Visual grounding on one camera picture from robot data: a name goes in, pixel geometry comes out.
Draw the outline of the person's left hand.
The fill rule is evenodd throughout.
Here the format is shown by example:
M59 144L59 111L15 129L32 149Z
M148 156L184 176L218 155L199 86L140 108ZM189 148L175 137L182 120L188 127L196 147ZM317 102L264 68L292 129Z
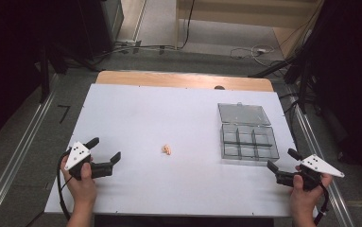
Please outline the person's left hand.
M96 185L92 179L91 165L86 163L80 170L81 180L71 179L69 171L65 169L68 156L65 155L60 164L60 170L67 182L71 195L73 196L75 207L93 208L96 200Z

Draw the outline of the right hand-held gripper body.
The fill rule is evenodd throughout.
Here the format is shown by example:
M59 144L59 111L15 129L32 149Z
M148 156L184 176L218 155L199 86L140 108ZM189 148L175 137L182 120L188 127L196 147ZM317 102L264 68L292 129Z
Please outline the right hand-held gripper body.
M340 178L345 176L343 172L331 166L316 154L312 154L306 158L302 157L300 162L299 172L291 173L279 169L278 172L275 173L276 183L293 187L294 176L300 175L303 179L303 189L312 190L320 184L322 173Z

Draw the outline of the black curtain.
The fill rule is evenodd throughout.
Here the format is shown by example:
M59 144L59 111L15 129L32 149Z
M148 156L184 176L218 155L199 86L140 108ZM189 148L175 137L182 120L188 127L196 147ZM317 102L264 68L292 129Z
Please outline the black curtain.
M40 47L91 70L113 51L124 21L121 0L0 0L0 130L41 87Z
M340 151L362 166L362 0L323 0L309 40L322 114Z

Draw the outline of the clear plastic compartment box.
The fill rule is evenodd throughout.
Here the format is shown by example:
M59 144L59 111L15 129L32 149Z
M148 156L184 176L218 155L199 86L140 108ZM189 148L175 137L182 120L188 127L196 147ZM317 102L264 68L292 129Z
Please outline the clear plastic compartment box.
M274 131L262 106L219 103L222 158L266 162L280 158Z

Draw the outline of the wooden table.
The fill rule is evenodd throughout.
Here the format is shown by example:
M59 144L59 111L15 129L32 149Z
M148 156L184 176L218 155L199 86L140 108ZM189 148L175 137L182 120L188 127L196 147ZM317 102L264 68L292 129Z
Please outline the wooden table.
M224 77L207 74L162 73L143 71L102 71L97 84L219 89L232 91L273 92L268 79Z

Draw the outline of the white board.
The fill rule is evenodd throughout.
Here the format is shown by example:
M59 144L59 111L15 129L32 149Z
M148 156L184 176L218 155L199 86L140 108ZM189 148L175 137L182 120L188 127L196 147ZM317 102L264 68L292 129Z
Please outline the white board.
M274 130L278 167L292 171L293 139L274 92L94 84L72 135L94 137L96 162L118 151L110 177L97 180L95 213L287 217L289 189L266 166L221 157L219 103L262 106ZM166 155L162 147L172 153Z

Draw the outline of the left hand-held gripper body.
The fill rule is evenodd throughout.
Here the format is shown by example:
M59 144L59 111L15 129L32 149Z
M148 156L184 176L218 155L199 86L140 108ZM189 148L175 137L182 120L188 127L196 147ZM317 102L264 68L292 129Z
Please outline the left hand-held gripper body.
M87 149L85 144L76 142L70 149L65 169L69 171L69 174L72 177L80 181L80 170L84 163L89 163L91 165L93 179L112 175L113 164L111 162L100 164L93 163L91 161L91 150Z

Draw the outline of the person's right hand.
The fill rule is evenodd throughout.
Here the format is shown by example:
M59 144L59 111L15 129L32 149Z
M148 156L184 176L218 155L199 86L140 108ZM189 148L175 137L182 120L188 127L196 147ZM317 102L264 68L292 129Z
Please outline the person's right hand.
M293 189L290 195L290 209L293 216L306 215L311 217L314 207L320 196L324 193L324 188L332 182L333 177L329 174L321 175L321 184L314 189L305 191L303 189L303 179L300 175L295 175L293 179Z

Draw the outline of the metal floor rail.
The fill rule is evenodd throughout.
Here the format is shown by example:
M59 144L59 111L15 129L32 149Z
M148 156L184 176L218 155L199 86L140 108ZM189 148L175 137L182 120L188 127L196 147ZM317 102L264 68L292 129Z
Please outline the metal floor rail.
M316 135L313 133L309 119L304 114L300 107L296 110L296 117L302 129L302 133L310 149L310 159L316 158L319 162L313 164L315 170L321 170L323 173L333 174L334 177L344 177L345 174L341 171L336 171L334 167L325 162L324 155L317 140ZM336 215L339 227L356 227L352 216L348 210L347 204L344 201L336 181L333 181L328 186L329 202L331 203L334 213Z
M15 178L49 108L60 75L48 77L51 92L43 103L31 95L0 131L0 205Z

